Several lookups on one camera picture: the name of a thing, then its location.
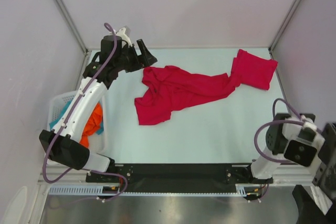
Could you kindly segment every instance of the clothing pile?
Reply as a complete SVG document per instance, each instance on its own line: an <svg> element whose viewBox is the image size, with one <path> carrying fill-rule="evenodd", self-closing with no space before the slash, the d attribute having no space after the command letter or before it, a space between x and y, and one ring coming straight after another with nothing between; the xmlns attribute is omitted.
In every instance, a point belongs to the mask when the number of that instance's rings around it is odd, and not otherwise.
<svg viewBox="0 0 336 224"><path fill-rule="evenodd" d="M139 124L156 125L169 120L172 111L226 98L241 84L269 90L277 64L240 49L230 76L189 73L175 66L147 67L142 82L148 90L135 99Z"/></svg>
<svg viewBox="0 0 336 224"><path fill-rule="evenodd" d="M58 121L62 118L62 116L65 114L67 109L69 108L71 101L68 101L65 106L63 107L60 115L58 118L51 123L49 123L50 129L53 129L53 127L58 123ZM89 136L97 133L100 135L104 131L104 124L103 124L103 109L100 105L100 103L97 103L95 109L93 110L88 122L86 123L82 138L80 140L80 144L85 146L86 148L89 148Z"/></svg>

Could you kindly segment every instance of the black metal base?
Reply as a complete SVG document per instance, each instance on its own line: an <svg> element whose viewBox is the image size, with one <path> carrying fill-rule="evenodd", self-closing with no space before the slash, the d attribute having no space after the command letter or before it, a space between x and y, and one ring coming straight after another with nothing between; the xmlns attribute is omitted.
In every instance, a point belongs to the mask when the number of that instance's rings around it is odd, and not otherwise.
<svg viewBox="0 0 336 224"><path fill-rule="evenodd" d="M123 164L115 172L134 193L235 193L236 184L250 184L248 164ZM88 183L118 183L114 176L91 173Z"/></svg>

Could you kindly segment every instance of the wire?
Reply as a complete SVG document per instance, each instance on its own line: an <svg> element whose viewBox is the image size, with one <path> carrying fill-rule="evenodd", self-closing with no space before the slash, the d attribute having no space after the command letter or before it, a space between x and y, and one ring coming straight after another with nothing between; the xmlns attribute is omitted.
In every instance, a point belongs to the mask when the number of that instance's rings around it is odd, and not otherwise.
<svg viewBox="0 0 336 224"><path fill-rule="evenodd" d="M257 192L257 191L263 190L266 186L267 186L267 184L265 184L265 185L260 185L260 187L254 189L253 192Z"/></svg>
<svg viewBox="0 0 336 224"><path fill-rule="evenodd" d="M268 192L268 189L269 189L269 184L267 184L267 187L266 187L266 189L265 189L265 192L261 195L261 197L260 197L259 199L263 198L263 197L266 195L266 193Z"/></svg>
<svg viewBox="0 0 336 224"><path fill-rule="evenodd" d="M285 104L285 105L286 105L286 106L293 112L293 114L294 114L298 119L301 118L300 113L297 112L297 111L293 108L293 106L289 104L289 102L287 102L285 99L282 99L282 98L277 98L277 99L275 99L274 102L273 102L273 107L272 107L273 118L275 118L275 116L276 116L276 113L275 113L275 107L276 107L278 101L283 102L283 103L284 103L284 104Z"/></svg>
<svg viewBox="0 0 336 224"><path fill-rule="evenodd" d="M91 196L91 197L85 197L85 198L81 198L81 199L77 199L77 200L74 200L72 202L69 202L69 203L66 203L66 204L63 204L63 205L59 205L57 207L52 207L51 205L48 205L48 207L50 209L59 209L59 208L62 208L62 207L67 207L67 206L70 206L72 204L75 204L75 203L78 203L78 202L81 202L81 201L84 201L84 200L88 200L88 199L96 199L96 200L100 200L102 201L103 203L104 202L109 202L109 201L112 201L114 199L116 199L117 197L119 197L122 193L124 193L127 189L127 186L128 186L128 181L127 179L122 176L121 174L117 174L117 173L102 173L102 172L98 172L96 170L92 170L92 172L94 173L97 173L97 174L101 174L101 175L109 175L109 176L115 176L115 177L119 177L121 178L121 180L124 180L125 181L125 186L121 189L121 185L119 187L119 192L113 196L111 196L110 198L108 199L100 199L99 197L95 197L95 196Z"/></svg>
<svg viewBox="0 0 336 224"><path fill-rule="evenodd" d="M301 121L292 121L292 120L276 120L276 121L272 121L272 122L268 122L268 123L265 123L264 125L262 125L256 132L255 136L254 136L254 146L257 150L257 152L260 154L260 156L262 156L263 158L269 160L269 161L272 161L272 162L275 162L275 163L282 163L282 164L288 164L288 163L291 163L291 161L287 161L287 160L281 160L281 159L275 159L275 158L272 158L272 157L269 157L267 156L265 153L262 152L262 150L260 149L259 145L258 145L258 136L260 134L260 132L266 128L266 127L269 127L269 126L272 126L272 125L279 125L279 124L284 124L284 123L289 123L289 124L296 124L296 125L300 125L300 126L303 126L304 125L304 122L301 122ZM317 132L319 134L322 134L322 131L320 129L317 129Z"/></svg>
<svg viewBox="0 0 336 224"><path fill-rule="evenodd" d="M113 34L113 42L114 42L113 49L112 49L110 55L108 56L108 58L106 59L106 61L102 64L102 66L98 69L98 71L93 75L93 77L91 78L91 80L90 80L90 81L87 83L87 85L83 88L83 91L82 91L83 94L80 94L80 95L77 97L77 99L75 100L75 102L73 103L73 105L71 106L68 115L67 115L66 118L64 119L64 125L67 124L67 122L69 121L69 118L71 117L71 115L72 115L73 111L75 110L77 104L79 103L80 99L83 97L83 95L84 95L85 92L88 90L88 88L90 87L90 85L95 81L96 77L102 72L102 70L105 68L105 66L108 64L108 62L113 58L114 53L115 53L115 51L116 51L116 49L117 49L117 37L116 37L116 34L115 34L113 28L112 28L111 25L108 24L108 23L104 23L104 27L105 27L108 31L112 32L112 34ZM50 144L49 144L49 146L48 146L48 148L47 148L47 150L46 150L46 156L45 156L44 161L43 161L43 167L42 167L42 175L43 175L43 179L44 179L47 183L49 183L49 184L53 184L53 183L59 181L59 180L60 180L61 178L63 178L69 171L72 170L72 168L68 168L68 169L65 170L59 177L57 177L57 178L54 179L54 180L50 180L50 179L47 177L47 161L48 161L48 157L49 157L49 155L50 155L50 152L51 152L51 149L52 149L54 143L56 142L57 138L60 136L60 134L61 134L62 130L64 129L64 127L65 127L65 126L61 126L60 129L59 129L59 130L57 131L57 133L55 134L55 136L52 138L52 140L51 140L51 142L50 142ZM101 172L99 172L99 171L95 171L95 170L93 170L93 172L94 172L94 173L103 174L103 175L111 175L111 176L121 177L122 179L125 180L125 187L124 187L124 189L123 189L123 191L122 191L121 193L123 193L123 192L126 190L128 183L127 183L127 179L126 179L124 176L119 175L119 174L113 174L113 173L101 173Z"/></svg>

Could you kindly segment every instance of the metal floor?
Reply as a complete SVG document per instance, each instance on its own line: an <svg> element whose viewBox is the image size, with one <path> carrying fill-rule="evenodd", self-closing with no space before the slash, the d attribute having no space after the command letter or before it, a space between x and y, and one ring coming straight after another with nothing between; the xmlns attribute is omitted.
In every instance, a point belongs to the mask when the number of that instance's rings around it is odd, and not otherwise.
<svg viewBox="0 0 336 224"><path fill-rule="evenodd" d="M40 224L295 224L298 209L293 187L271 187L262 199L124 196L112 202L85 200L59 209L79 197L48 196Z"/></svg>

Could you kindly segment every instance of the teal cloth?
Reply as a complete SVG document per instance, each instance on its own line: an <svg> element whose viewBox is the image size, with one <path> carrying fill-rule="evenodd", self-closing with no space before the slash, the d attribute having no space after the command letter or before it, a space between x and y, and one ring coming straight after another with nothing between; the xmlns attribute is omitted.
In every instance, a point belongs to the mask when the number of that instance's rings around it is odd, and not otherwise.
<svg viewBox="0 0 336 224"><path fill-rule="evenodd" d="M68 102L65 104L65 106L63 107L61 113L59 113L58 118L57 118L56 120L52 121L51 123L49 123L50 130L52 130L53 127L56 125L56 123L58 123L58 121L62 118L62 116L65 114L65 112L66 112L67 109L69 108L71 102L72 102L72 100L68 101ZM103 123L103 121L101 121L101 123L100 123L100 129L98 129L98 130L96 131L96 133L97 133L98 135L100 135L100 134L103 133L103 132L104 132L104 123Z"/></svg>

